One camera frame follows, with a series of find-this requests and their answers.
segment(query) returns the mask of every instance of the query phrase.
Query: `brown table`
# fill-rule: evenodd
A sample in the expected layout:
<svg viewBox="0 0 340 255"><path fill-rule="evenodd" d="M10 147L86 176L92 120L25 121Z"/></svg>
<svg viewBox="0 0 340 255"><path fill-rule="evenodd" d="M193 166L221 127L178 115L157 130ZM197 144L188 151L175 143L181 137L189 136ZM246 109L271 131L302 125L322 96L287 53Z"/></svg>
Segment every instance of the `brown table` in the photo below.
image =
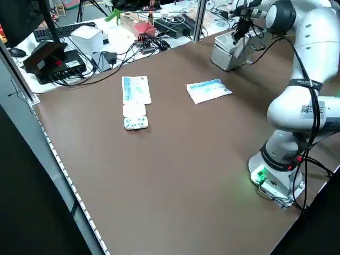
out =
<svg viewBox="0 0 340 255"><path fill-rule="evenodd" d="M210 62L213 44L208 37L40 96L35 110L111 254L267 254L299 214L259 197L247 167L274 131L266 111L288 83L291 49L280 42L227 74ZM138 75L149 80L150 127L126 132L121 77ZM185 84L211 79L234 93L195 105ZM335 169L339 144L333 136L311 156ZM309 202L325 180L309 167Z"/></svg>

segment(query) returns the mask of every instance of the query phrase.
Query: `power adapter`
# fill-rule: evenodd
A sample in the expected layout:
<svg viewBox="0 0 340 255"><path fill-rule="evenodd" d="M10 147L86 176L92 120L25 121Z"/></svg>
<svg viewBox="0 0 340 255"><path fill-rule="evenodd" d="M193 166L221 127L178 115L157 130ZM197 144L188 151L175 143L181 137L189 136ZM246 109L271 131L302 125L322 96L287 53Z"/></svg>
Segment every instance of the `power adapter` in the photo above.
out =
<svg viewBox="0 0 340 255"><path fill-rule="evenodd" d="M114 65L117 63L116 52L103 52L103 56L105 57L109 64Z"/></svg>
<svg viewBox="0 0 340 255"><path fill-rule="evenodd" d="M223 17L223 18L225 18L225 19L228 19L228 12L226 12L226 11L221 11L220 16Z"/></svg>

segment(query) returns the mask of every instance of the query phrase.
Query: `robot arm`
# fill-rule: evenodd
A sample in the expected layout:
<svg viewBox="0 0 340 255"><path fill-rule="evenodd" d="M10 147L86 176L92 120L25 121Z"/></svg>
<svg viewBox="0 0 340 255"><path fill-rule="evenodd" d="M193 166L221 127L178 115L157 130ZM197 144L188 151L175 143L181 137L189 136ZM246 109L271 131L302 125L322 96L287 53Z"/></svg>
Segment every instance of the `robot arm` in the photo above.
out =
<svg viewBox="0 0 340 255"><path fill-rule="evenodd" d="M232 13L241 16L246 10L245 5L256 3L256 8L262 8L264 3L265 7L270 4L269 1L257 0L235 2ZM308 86L312 83L318 96L323 84L338 71L339 9L335 1L278 0L267 10L268 32L282 36L295 33L295 49L310 79L304 79L300 62L294 56L288 86L268 108L268 120L278 130L248 163L251 181L284 208L289 207L293 197L298 197L305 187L298 166L302 160L299 155L309 149L307 141L314 120ZM318 103L320 129L315 143L340 131L340 98L318 96Z"/></svg>
<svg viewBox="0 0 340 255"><path fill-rule="evenodd" d="M296 10L302 17L305 11ZM322 85L334 77L339 67L340 22L338 13L327 7L315 8L304 18L295 21L295 48L313 82L318 95ZM299 61L294 57L293 71L288 87L269 106L268 120L276 128L289 132L310 130L313 125L311 95L306 87ZM320 129L340 131L340 98L318 97Z"/></svg>

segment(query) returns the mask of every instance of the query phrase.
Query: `white package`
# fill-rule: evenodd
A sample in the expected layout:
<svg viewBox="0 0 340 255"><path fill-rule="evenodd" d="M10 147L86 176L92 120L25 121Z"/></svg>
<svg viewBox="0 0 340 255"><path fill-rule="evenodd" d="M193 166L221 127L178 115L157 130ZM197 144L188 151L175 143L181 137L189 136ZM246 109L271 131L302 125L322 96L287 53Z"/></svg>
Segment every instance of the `white package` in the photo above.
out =
<svg viewBox="0 0 340 255"><path fill-rule="evenodd" d="M86 54L92 56L99 52L103 46L103 36L98 28L83 25L71 33L72 41Z"/></svg>
<svg viewBox="0 0 340 255"><path fill-rule="evenodd" d="M146 113L147 111L144 104L128 103L123 105L123 116L125 118L145 116Z"/></svg>
<svg viewBox="0 0 340 255"><path fill-rule="evenodd" d="M194 84L187 84L186 90L188 91L195 104L232 93L232 91L228 90L221 83L221 80L218 79Z"/></svg>
<svg viewBox="0 0 340 255"><path fill-rule="evenodd" d="M123 104L140 103L151 104L149 83L147 76L122 77Z"/></svg>

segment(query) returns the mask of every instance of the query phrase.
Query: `red box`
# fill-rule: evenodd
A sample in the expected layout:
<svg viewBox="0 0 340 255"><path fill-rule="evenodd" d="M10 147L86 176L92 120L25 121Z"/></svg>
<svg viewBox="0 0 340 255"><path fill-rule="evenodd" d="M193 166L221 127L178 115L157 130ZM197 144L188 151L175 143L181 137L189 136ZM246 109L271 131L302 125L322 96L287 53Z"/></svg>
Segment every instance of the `red box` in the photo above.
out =
<svg viewBox="0 0 340 255"><path fill-rule="evenodd" d="M138 38L141 33L148 33L155 36L156 28L149 22L139 22L133 25L133 34Z"/></svg>

